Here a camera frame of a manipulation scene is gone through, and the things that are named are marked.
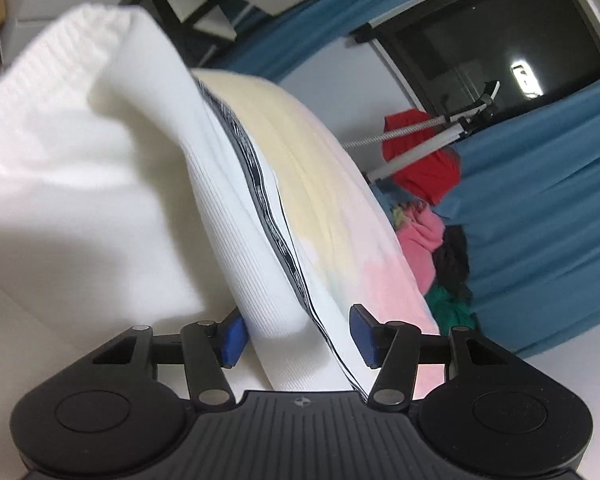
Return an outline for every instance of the blue curtain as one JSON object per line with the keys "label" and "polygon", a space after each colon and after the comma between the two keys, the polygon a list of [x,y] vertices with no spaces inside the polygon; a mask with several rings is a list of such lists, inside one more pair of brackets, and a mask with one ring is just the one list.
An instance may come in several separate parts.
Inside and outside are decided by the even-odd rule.
{"label": "blue curtain", "polygon": [[437,212],[464,225],[484,333],[528,356],[600,323],[600,81],[458,151]]}
{"label": "blue curtain", "polygon": [[331,41],[408,1],[308,0],[264,25],[215,67],[279,82]]}

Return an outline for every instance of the pink cloth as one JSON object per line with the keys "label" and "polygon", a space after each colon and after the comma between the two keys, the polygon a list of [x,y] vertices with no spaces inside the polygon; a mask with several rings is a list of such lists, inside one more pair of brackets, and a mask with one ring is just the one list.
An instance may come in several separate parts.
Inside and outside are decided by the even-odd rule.
{"label": "pink cloth", "polygon": [[445,225],[425,202],[410,203],[404,210],[405,224],[396,232],[418,290],[426,294],[436,277],[432,253],[442,245]]}

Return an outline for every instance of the crosshair logo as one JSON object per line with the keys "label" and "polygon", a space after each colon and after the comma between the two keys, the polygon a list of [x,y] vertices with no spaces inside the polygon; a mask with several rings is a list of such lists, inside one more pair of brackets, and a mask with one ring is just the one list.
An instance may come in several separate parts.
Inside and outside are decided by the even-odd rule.
{"label": "crosshair logo", "polygon": [[311,404],[311,401],[306,397],[298,397],[296,400],[294,400],[294,404],[300,408],[306,408],[309,404]]}

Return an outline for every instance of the green cloth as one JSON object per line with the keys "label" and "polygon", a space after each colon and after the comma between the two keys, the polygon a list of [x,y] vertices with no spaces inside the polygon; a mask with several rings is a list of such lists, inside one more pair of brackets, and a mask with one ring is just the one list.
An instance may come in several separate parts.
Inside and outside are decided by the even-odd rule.
{"label": "green cloth", "polygon": [[442,335],[447,335],[451,327],[456,325],[475,328],[469,305],[453,298],[446,288],[433,285],[424,299]]}

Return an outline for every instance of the black cloth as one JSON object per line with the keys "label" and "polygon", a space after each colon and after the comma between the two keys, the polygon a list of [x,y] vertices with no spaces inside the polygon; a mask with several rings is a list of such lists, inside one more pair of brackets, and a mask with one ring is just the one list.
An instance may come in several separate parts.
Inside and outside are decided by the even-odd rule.
{"label": "black cloth", "polygon": [[446,288],[455,300],[469,303],[474,295],[466,285],[469,256],[461,225],[451,225],[445,229],[442,245],[433,253],[433,264],[436,267],[436,282]]}

